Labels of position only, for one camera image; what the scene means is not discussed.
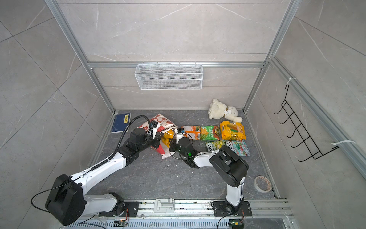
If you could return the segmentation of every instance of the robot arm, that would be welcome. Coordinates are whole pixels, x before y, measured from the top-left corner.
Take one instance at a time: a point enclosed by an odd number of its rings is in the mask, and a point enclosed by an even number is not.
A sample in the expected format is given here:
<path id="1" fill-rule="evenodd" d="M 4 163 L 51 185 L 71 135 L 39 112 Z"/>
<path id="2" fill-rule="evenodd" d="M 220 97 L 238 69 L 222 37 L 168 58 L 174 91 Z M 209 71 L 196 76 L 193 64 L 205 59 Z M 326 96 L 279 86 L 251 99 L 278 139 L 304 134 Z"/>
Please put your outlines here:
<path id="1" fill-rule="evenodd" d="M 82 215 L 97 212 L 109 212 L 119 216 L 124 210 L 122 197 L 114 192 L 94 196 L 86 193 L 107 176 L 132 163 L 141 151 L 150 146 L 157 149 L 160 146 L 160 136 L 157 134 L 159 125 L 155 121 L 149 122 L 148 133 L 141 128 L 134 129 L 124 145 L 105 160 L 70 177 L 63 174 L 56 178 L 45 204 L 46 209 L 63 225 L 75 222 Z M 170 143 L 169 150 L 179 152 L 182 160 L 190 167 L 215 168 L 227 183 L 226 209 L 230 214 L 237 214 L 243 198 L 242 188 L 248 164 L 227 146 L 216 151 L 198 152 L 181 133 L 176 141 L 171 140 Z"/>

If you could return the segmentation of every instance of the black mounting plate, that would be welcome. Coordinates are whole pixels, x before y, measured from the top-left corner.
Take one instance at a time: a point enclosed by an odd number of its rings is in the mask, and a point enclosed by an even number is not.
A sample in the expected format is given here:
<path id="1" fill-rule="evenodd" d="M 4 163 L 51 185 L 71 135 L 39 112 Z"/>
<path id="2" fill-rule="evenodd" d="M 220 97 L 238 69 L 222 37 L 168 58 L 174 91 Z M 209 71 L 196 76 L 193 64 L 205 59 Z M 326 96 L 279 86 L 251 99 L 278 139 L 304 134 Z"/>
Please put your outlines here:
<path id="1" fill-rule="evenodd" d="M 124 204 L 125 204 L 125 207 L 128 209 L 129 217 L 136 217 L 137 211 L 138 211 L 138 206 L 139 206 L 140 202 L 125 201 Z M 127 213 L 127 211 L 123 211 L 122 215 L 120 215 L 119 217 L 126 217 L 126 213 Z M 113 216 L 112 213 L 105 212 L 105 211 L 100 212 L 98 216 L 115 217 L 115 216 Z"/>
<path id="2" fill-rule="evenodd" d="M 225 201 L 214 201 L 212 202 L 212 207 L 213 207 L 213 213 L 215 216 L 221 216 L 223 217 L 224 215 L 228 214 L 228 211 L 225 208 Z M 244 216 L 252 216 L 252 212 L 251 212 L 251 207 L 248 201 L 243 201 L 241 203 L 240 208 L 244 211 Z M 239 211 L 237 216 L 243 216 L 242 211 Z"/>

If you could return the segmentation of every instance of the black wire hook rack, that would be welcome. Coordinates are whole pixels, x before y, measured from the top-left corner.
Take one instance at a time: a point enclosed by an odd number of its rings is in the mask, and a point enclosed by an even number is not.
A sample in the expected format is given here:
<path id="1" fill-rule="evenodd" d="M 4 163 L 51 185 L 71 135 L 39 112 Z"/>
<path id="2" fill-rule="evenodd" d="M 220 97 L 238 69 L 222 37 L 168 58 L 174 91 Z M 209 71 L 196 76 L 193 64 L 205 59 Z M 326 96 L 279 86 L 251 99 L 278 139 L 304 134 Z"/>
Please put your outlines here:
<path id="1" fill-rule="evenodd" d="M 311 135 L 309 134 L 309 132 L 307 131 L 307 129 L 305 128 L 305 126 L 303 125 L 303 123 L 301 122 L 301 120 L 299 119 L 299 117 L 297 116 L 297 114 L 295 113 L 295 111 L 292 109 L 292 107 L 290 106 L 290 104 L 287 102 L 287 100 L 286 100 L 286 97 L 287 97 L 287 93 L 288 93 L 288 85 L 286 85 L 286 87 L 285 87 L 285 90 L 287 89 L 287 91 L 286 91 L 286 95 L 285 95 L 285 99 L 283 100 L 283 102 L 281 103 L 281 109 L 277 112 L 277 113 L 274 113 L 275 115 L 277 115 L 277 114 L 279 114 L 280 112 L 281 112 L 281 110 L 284 110 L 285 112 L 286 112 L 286 114 L 287 114 L 287 116 L 288 116 L 288 118 L 284 121 L 284 122 L 279 122 L 279 124 L 284 124 L 285 122 L 287 122 L 287 120 L 290 120 L 291 122 L 292 122 L 292 124 L 294 125 L 294 127 L 295 127 L 295 130 L 294 130 L 294 132 L 292 133 L 292 135 L 291 136 L 287 136 L 288 138 L 292 138 L 293 136 L 294 136 L 294 134 L 295 134 L 295 132 L 297 131 L 298 133 L 299 133 L 299 135 L 300 135 L 300 137 L 301 137 L 301 142 L 299 143 L 299 144 L 297 144 L 296 146 L 291 146 L 292 148 L 296 148 L 296 147 L 298 147 L 299 145 L 301 145 L 302 143 L 304 143 L 305 144 L 305 146 L 306 146 L 306 148 L 307 148 L 307 150 L 309 151 L 309 153 L 311 154 L 311 156 L 310 157 L 308 157 L 308 158 L 306 158 L 305 160 L 299 160 L 299 162 L 304 162 L 304 161 L 306 161 L 306 160 L 308 160 L 308 159 L 310 159 L 310 158 L 313 158 L 314 160 L 316 160 L 316 159 L 318 159 L 318 158 L 320 158 L 320 157 L 322 157 L 322 156 L 325 156 L 325 155 L 327 155 L 328 153 L 330 153 L 330 152 L 332 152 L 332 151 L 334 151 L 334 150 L 336 150 L 336 149 L 338 149 L 339 148 L 339 146 L 335 146 L 335 147 L 333 147 L 332 148 L 332 150 L 330 150 L 329 152 L 327 152 L 327 153 L 322 153 L 321 151 L 320 151 L 320 149 L 319 149 L 319 147 L 317 146 L 317 144 L 314 142 L 314 140 L 313 140 L 313 138 L 311 137 Z M 286 109 L 284 108 L 284 106 L 285 105 L 288 105 L 289 106 L 289 108 L 291 109 L 291 111 L 290 111 L 290 114 L 289 114 L 289 112 L 287 112 L 286 111 Z M 294 121 L 293 121 L 293 119 L 291 118 L 291 116 L 296 116 L 296 118 L 299 120 L 299 122 L 300 122 L 300 124 L 299 125 L 295 125 L 295 123 L 294 123 Z M 304 136 L 302 136 L 301 135 L 301 133 L 299 132 L 299 127 L 301 127 L 302 126 L 302 128 L 304 128 L 304 130 L 306 131 L 306 133 L 307 133 L 307 137 L 306 138 L 304 138 Z M 309 149 L 309 146 L 308 146 L 308 144 L 306 143 L 306 140 L 308 140 L 308 139 L 310 139 L 313 143 L 314 143 L 314 145 L 315 145 L 315 147 L 316 147 L 316 149 L 317 149 L 317 152 L 316 153 L 312 153 L 311 152 L 311 150 Z"/>

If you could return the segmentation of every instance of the white cable tie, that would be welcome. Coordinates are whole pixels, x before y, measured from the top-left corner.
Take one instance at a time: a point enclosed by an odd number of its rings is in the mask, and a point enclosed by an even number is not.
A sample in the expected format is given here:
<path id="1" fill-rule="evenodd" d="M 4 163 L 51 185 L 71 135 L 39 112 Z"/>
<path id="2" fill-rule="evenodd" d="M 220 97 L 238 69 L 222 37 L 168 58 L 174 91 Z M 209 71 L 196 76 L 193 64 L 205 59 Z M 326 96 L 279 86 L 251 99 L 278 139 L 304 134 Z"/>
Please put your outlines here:
<path id="1" fill-rule="evenodd" d="M 351 141 L 351 140 L 344 140 L 344 141 L 334 142 L 334 143 L 331 143 L 331 144 L 332 145 L 338 145 L 338 144 L 343 143 L 343 142 L 352 142 L 352 143 L 357 144 L 355 141 Z"/>
<path id="2" fill-rule="evenodd" d="M 288 83 L 290 82 L 290 80 L 292 80 L 292 79 L 296 79 L 296 78 L 292 78 L 292 77 L 288 78 L 287 84 L 288 84 Z"/>

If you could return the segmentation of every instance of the black cable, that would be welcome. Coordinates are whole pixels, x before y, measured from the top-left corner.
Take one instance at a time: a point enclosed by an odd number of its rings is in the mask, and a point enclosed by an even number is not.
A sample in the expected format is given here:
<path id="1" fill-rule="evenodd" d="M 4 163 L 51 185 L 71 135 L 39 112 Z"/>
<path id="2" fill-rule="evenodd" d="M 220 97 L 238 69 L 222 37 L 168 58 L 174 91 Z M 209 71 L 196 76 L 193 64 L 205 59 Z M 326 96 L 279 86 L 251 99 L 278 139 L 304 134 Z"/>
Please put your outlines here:
<path id="1" fill-rule="evenodd" d="M 98 226 L 98 227 L 100 227 L 100 228 L 107 229 L 107 228 L 105 228 L 105 227 L 103 227 L 103 226 L 100 226 L 100 225 L 97 225 L 97 224 L 90 224 L 90 223 L 79 223 L 79 224 L 93 225 L 93 226 Z"/>
<path id="2" fill-rule="evenodd" d="M 216 226 L 216 229 L 219 229 L 219 223 L 220 223 L 220 221 L 223 219 L 223 218 L 225 218 L 226 216 L 229 216 L 229 215 L 231 215 L 231 214 L 228 214 L 228 215 L 224 215 L 218 222 L 217 222 L 217 226 Z"/>
<path id="3" fill-rule="evenodd" d="M 120 145 L 121 145 L 121 142 L 122 142 L 122 140 L 123 140 L 123 137 L 124 137 L 124 135 L 126 134 L 126 132 L 127 132 L 127 129 L 131 126 L 131 124 L 134 122 L 134 121 L 136 121 L 137 119 L 139 119 L 139 118 L 145 118 L 146 120 L 147 120 L 147 124 L 148 124 L 148 128 L 150 129 L 150 127 L 151 127 L 151 123 L 150 123 L 150 120 L 149 120 L 149 118 L 148 117 L 146 117 L 145 115 L 139 115 L 139 116 L 136 116 L 135 118 L 133 118 L 132 119 L 132 121 L 127 125 L 127 127 L 126 127 L 126 131 L 124 131 L 123 133 L 122 133 L 122 135 L 121 135 L 121 137 L 119 138 L 119 141 L 118 141 L 118 144 L 117 144 L 117 147 L 116 147 L 116 149 L 114 150 L 114 152 L 109 156 L 109 158 L 108 159 L 105 159 L 104 161 L 102 161 L 102 162 L 100 162 L 99 164 L 96 164 L 95 166 L 93 166 L 92 168 L 90 168 L 90 170 L 91 171 L 93 171 L 93 170 L 95 170 L 95 169 L 97 169 L 97 168 L 99 168 L 100 166 L 102 166 L 102 165 L 104 165 L 105 163 L 107 163 L 108 161 L 110 161 L 115 155 L 116 155 L 116 153 L 117 153 L 117 151 L 118 151 L 118 149 L 119 149 L 119 147 L 120 147 Z"/>
<path id="4" fill-rule="evenodd" d="M 34 205 L 34 203 L 33 203 L 33 199 L 34 199 L 36 196 L 38 196 L 39 194 L 41 194 L 41 193 L 44 193 L 44 192 L 47 192 L 47 191 L 50 191 L 50 190 L 53 190 L 53 189 L 56 189 L 56 188 L 61 188 L 62 186 L 68 185 L 68 184 L 70 184 L 70 183 L 72 183 L 72 182 L 76 181 L 76 180 L 77 180 L 77 179 L 79 179 L 79 178 L 80 178 L 80 177 L 76 178 L 75 180 L 73 180 L 73 181 L 71 181 L 71 182 L 69 182 L 69 183 L 66 183 L 66 184 L 60 185 L 60 186 L 58 186 L 58 187 L 50 188 L 50 189 L 47 189 L 47 190 L 45 190 L 45 191 L 42 191 L 42 192 L 39 192 L 39 193 L 35 194 L 35 195 L 32 197 L 32 199 L 30 199 L 30 203 L 32 204 L 32 206 L 33 206 L 33 207 L 35 207 L 35 208 L 37 208 L 37 209 L 39 209 L 39 210 L 41 210 L 41 211 L 44 211 L 44 212 L 48 212 L 48 213 L 50 213 L 50 212 L 49 212 L 49 211 L 47 211 L 47 210 L 41 209 L 41 208 L 39 208 L 39 207 L 36 207 L 36 206 Z"/>
<path id="5" fill-rule="evenodd" d="M 92 218 L 93 218 L 94 216 L 96 216 L 98 213 L 99 213 L 99 212 L 95 213 L 95 215 L 93 215 L 93 216 L 92 216 L 92 217 L 90 217 L 89 219 L 87 219 L 87 220 L 85 220 L 85 221 L 83 221 L 83 222 L 81 222 L 81 223 L 79 223 L 79 224 L 85 223 L 86 221 L 88 221 L 88 220 L 92 219 Z"/>

